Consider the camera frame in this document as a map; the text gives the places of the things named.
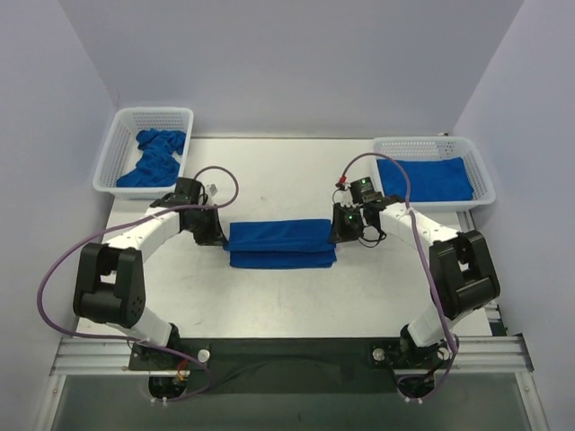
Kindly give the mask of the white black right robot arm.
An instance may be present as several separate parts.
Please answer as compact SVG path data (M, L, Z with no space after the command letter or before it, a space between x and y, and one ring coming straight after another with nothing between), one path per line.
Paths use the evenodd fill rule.
M332 206L330 242L360 240L367 227L412 246L429 283L430 305L404 327L402 338L415 348L445 340L455 352L452 329L456 324L500 296L500 282L484 236L476 230L459 232L444 226L396 196Z

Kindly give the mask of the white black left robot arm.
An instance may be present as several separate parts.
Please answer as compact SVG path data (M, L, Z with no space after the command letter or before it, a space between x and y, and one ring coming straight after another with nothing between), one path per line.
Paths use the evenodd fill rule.
M174 324L146 306L144 263L172 237L189 232L200 246L224 246L218 211L211 207L214 184L180 178L174 192L146 209L144 223L104 244L88 243L80 253L73 311L138 341L174 348Z

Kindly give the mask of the blue towel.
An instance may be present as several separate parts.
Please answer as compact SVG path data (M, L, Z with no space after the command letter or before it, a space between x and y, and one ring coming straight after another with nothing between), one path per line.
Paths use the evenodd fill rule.
M230 224L230 266L243 269L329 268L336 262L328 219Z
M467 178L461 157L437 161L398 161L411 184L411 202L469 201L473 186ZM399 168L383 158L376 161L387 195L405 198L407 185Z

